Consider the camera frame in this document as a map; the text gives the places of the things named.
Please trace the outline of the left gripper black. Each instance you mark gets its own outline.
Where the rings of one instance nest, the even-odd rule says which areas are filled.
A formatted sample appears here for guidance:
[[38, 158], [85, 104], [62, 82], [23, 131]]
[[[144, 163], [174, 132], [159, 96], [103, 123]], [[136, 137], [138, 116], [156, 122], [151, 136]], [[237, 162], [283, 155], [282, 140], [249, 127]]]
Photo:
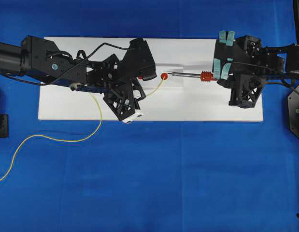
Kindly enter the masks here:
[[87, 61], [86, 67], [92, 70], [86, 72], [84, 84], [76, 84], [76, 90], [108, 94], [133, 93], [135, 99], [145, 99], [146, 94], [141, 84], [133, 78], [141, 77], [144, 81], [156, 78], [156, 64], [146, 40], [137, 38], [129, 44], [129, 50], [122, 61], [115, 54], [103, 61]]

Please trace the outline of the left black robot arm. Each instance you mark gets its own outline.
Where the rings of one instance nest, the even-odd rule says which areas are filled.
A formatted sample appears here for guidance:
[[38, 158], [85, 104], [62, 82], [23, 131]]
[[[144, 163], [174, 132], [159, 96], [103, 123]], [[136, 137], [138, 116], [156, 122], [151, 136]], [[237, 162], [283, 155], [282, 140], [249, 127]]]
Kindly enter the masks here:
[[57, 85], [73, 91], [129, 95], [141, 89], [138, 79], [156, 78], [156, 64], [147, 41], [133, 39], [125, 54], [119, 59], [115, 54], [103, 61], [90, 58], [79, 50], [76, 57], [60, 50], [55, 42], [27, 36], [20, 46], [0, 43], [0, 75], [19, 81], [28, 76], [36, 80], [37, 86]]

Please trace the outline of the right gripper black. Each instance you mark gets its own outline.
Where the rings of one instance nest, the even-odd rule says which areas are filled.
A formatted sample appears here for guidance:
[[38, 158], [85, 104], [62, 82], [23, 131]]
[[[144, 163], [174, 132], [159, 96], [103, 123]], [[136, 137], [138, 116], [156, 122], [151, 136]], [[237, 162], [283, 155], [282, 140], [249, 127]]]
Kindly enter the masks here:
[[219, 85], [231, 85], [234, 74], [257, 73], [261, 39], [245, 35], [235, 38], [234, 31], [219, 31], [214, 48], [213, 78]]

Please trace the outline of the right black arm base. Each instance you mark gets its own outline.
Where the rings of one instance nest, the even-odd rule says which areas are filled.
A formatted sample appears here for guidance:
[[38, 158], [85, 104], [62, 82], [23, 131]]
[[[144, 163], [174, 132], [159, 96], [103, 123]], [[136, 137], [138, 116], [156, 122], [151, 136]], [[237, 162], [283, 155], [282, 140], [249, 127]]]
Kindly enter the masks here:
[[292, 91], [287, 97], [290, 131], [299, 139], [299, 94]]

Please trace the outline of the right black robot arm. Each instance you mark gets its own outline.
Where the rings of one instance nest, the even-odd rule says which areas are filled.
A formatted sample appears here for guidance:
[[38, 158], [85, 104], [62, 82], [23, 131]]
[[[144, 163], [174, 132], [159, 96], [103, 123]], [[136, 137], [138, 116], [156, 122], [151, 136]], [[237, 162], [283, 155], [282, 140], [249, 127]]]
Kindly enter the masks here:
[[299, 45], [263, 47], [260, 38], [222, 30], [214, 47], [213, 77], [227, 80], [231, 74], [246, 73], [281, 79], [290, 85], [299, 80]]

